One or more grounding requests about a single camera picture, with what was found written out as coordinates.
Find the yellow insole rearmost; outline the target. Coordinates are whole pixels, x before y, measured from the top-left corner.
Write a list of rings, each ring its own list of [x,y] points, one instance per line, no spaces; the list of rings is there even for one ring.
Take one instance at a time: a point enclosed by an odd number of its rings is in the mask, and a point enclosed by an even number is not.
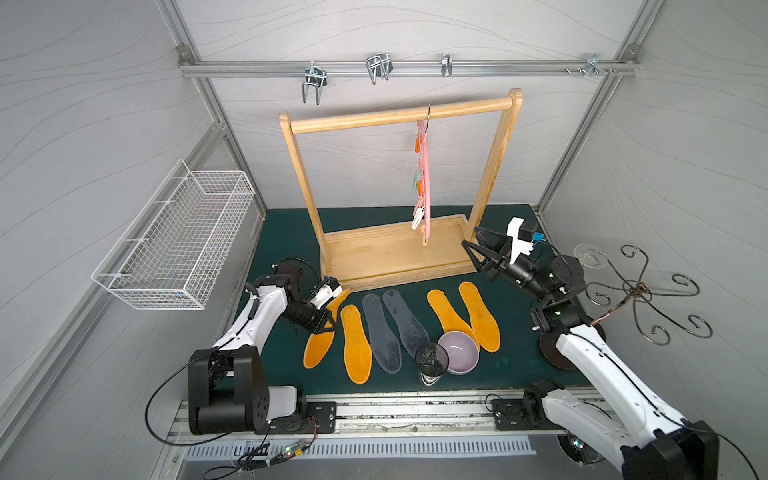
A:
[[[350,294],[349,289],[343,290],[341,295],[336,299],[334,299],[333,301],[331,301],[327,306],[327,308],[337,311],[337,321],[339,316],[338,314],[339,309],[342,306],[342,304],[345,302],[349,294]],[[322,335],[314,335],[314,334],[310,335],[307,341],[307,344],[305,346],[305,351],[304,351],[303,361],[302,361],[303,366],[306,369],[315,368],[325,358],[326,354],[330,350],[330,347],[332,346],[332,343],[335,337],[335,332],[325,333]]]

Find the wooden clothes rack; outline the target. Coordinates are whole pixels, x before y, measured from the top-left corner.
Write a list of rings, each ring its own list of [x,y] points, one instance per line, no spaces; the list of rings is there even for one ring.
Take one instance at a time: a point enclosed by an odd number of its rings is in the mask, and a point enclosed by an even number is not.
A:
[[[287,112],[279,115],[292,165],[306,204],[319,246],[321,271],[353,292],[397,286],[474,270],[462,242],[473,239],[491,198],[494,184],[506,155],[512,132],[524,101],[519,88],[494,99],[442,104],[381,112],[293,120]],[[499,111],[501,117],[469,216],[450,215],[430,221],[432,237],[406,222],[325,233],[297,137],[339,130],[378,127],[400,123],[426,122]]]

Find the yellow insole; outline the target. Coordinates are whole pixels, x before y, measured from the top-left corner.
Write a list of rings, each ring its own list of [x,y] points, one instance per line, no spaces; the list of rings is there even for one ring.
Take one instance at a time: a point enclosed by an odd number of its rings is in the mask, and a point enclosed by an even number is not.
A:
[[[470,317],[470,325],[478,345],[490,353],[501,347],[501,333],[496,319],[485,305],[474,283],[465,281],[459,285],[459,293]]]
[[[480,349],[479,341],[473,329],[456,312],[442,290],[430,290],[427,293],[427,301],[437,316],[445,333],[454,331],[464,333],[475,343],[476,348]]]
[[[373,354],[363,328],[362,316],[354,305],[347,305],[341,310],[341,320],[347,375],[354,384],[363,385],[370,377]]]

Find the dark navy insole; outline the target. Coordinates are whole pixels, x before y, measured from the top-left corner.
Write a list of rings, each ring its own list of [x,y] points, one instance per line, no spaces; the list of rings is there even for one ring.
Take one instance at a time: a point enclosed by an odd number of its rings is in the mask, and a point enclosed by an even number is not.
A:
[[[399,373],[402,368],[401,347],[387,323],[381,298],[376,294],[366,294],[362,306],[375,360],[387,374]]]
[[[406,352],[416,358],[418,350],[430,342],[429,335],[408,307],[398,290],[390,289],[384,292],[383,302],[398,327],[400,341]]]

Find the pink clip hanger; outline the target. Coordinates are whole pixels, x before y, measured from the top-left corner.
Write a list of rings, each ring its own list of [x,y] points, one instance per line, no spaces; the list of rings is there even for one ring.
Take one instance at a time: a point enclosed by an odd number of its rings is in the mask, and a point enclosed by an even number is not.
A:
[[[431,107],[427,110],[427,119],[417,122],[417,137],[414,152],[418,155],[418,170],[413,178],[413,189],[418,193],[416,205],[412,212],[411,229],[418,230],[424,247],[431,236],[431,185],[428,146],[428,127]]]

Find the yellow insole back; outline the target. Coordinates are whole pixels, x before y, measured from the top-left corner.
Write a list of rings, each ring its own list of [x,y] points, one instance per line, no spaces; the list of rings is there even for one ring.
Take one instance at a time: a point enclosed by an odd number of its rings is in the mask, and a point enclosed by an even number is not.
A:
[[[373,354],[363,328],[362,316],[354,305],[347,305],[341,310],[341,320],[347,375],[354,384],[363,385],[370,377]]]

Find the yellow insole front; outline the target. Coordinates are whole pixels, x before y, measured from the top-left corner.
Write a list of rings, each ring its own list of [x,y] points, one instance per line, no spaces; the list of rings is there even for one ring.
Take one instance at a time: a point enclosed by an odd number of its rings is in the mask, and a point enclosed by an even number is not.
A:
[[[485,305],[474,283],[465,281],[459,285],[459,293],[470,317],[470,325],[478,345],[490,353],[501,347],[501,333],[496,319]]]

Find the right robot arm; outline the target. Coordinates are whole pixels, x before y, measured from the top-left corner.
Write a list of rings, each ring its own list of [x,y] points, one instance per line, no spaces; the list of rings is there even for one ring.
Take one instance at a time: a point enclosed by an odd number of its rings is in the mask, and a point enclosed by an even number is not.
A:
[[[525,391],[532,425],[551,423],[575,435],[625,479],[715,479],[720,441],[703,421],[690,421],[646,385],[603,340],[597,320],[575,305],[589,288],[577,257],[557,254],[536,264],[529,255],[534,229],[513,219],[506,232],[476,227],[462,243],[489,280],[503,277],[529,293],[534,328],[556,338],[555,348],[612,408],[607,416],[554,381]]]

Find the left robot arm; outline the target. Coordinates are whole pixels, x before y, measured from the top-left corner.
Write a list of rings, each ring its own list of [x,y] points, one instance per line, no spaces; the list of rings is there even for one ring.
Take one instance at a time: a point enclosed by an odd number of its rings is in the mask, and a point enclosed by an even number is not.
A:
[[[329,309],[342,288],[326,277],[308,299],[298,293],[299,275],[261,276],[246,285],[244,310],[213,347],[193,353],[187,367],[188,425],[192,434],[260,432],[276,419],[301,413],[296,386],[271,386],[261,354],[281,318],[312,334],[335,328]]]

